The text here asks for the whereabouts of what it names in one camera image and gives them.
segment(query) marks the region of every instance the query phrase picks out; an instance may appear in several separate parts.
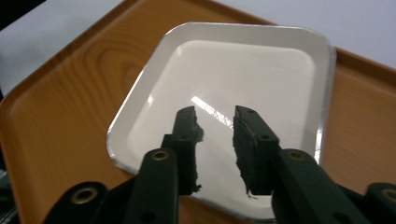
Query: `brass screw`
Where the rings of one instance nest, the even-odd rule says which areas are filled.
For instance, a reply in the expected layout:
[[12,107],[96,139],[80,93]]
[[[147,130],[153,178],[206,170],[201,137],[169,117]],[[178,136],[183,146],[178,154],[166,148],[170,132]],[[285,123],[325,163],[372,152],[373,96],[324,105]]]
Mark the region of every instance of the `brass screw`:
[[295,161],[305,160],[305,155],[299,151],[289,151],[288,156]]
[[158,151],[154,154],[152,154],[152,159],[154,159],[155,161],[164,161],[166,159],[168,159],[169,154],[165,151]]
[[76,191],[72,198],[71,201],[72,203],[76,204],[84,204],[90,202],[92,199],[94,199],[98,195],[98,190],[94,187],[86,187],[83,189],[79,189]]
[[396,203],[396,189],[383,189],[381,192],[388,200]]

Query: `white table surface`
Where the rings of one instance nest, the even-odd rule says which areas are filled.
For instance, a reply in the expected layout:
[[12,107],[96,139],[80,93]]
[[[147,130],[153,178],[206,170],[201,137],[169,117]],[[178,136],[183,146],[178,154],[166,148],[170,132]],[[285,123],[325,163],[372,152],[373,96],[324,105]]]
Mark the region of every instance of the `white table surface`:
[[[216,0],[280,25],[326,35],[335,46],[396,68],[394,0]],[[0,89],[7,94],[121,0],[47,0],[0,31]]]

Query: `orange tray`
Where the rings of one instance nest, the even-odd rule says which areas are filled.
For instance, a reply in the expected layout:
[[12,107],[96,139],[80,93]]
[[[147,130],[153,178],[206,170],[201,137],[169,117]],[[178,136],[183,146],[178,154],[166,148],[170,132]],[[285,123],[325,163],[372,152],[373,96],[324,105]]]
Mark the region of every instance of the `orange tray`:
[[[106,132],[162,36],[187,21],[271,24],[211,1],[124,1],[26,78],[0,104],[0,141],[22,223],[41,223],[83,181],[130,178],[106,152]],[[396,183],[396,71],[341,49],[322,166],[364,192]],[[248,223],[180,199],[180,223]]]

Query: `white square tray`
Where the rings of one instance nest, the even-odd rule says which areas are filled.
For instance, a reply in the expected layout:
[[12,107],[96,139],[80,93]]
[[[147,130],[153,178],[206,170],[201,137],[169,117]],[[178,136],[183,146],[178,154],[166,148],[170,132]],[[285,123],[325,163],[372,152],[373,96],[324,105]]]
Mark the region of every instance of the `white square tray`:
[[236,105],[256,110],[281,147],[319,160],[335,50],[296,27],[192,22],[166,34],[131,88],[107,134],[110,157],[136,174],[146,152],[171,133],[176,112],[195,105],[204,141],[196,146],[192,196],[237,216],[273,218],[271,198],[250,197],[236,166]]

